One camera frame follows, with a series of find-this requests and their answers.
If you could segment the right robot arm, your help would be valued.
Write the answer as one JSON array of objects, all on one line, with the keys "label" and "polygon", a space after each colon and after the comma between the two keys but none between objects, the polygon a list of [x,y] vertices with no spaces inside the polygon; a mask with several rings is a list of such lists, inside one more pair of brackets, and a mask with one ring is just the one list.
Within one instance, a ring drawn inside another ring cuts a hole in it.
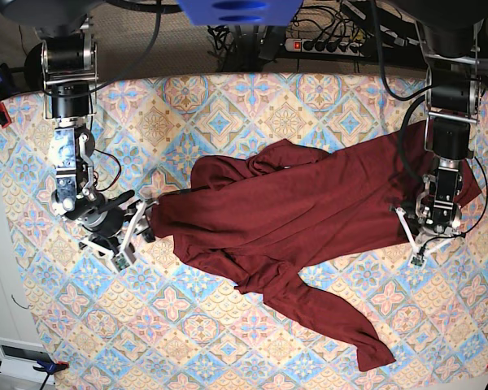
[{"label": "right robot arm", "polygon": [[98,83],[97,45],[90,12],[99,1],[0,1],[0,14],[34,27],[41,39],[41,74],[35,84],[44,94],[44,116],[54,124],[50,160],[55,168],[54,212],[90,233],[90,244],[116,252],[130,246],[132,235],[155,240],[149,222],[151,203],[122,204],[132,190],[109,199],[98,188],[92,156]]}]

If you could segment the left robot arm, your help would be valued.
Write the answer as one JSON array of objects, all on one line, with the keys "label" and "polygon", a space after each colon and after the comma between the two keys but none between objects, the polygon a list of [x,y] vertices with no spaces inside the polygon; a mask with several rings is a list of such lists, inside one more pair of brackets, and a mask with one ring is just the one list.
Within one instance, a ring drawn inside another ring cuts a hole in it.
[{"label": "left robot arm", "polygon": [[393,1],[416,22],[417,42],[428,66],[427,90],[416,99],[427,111],[424,148],[434,154],[423,175],[413,217],[420,234],[459,235],[455,200],[467,180],[461,164],[473,157],[468,143],[478,122],[479,101],[488,79],[488,54],[479,36],[488,26],[488,1]]}]

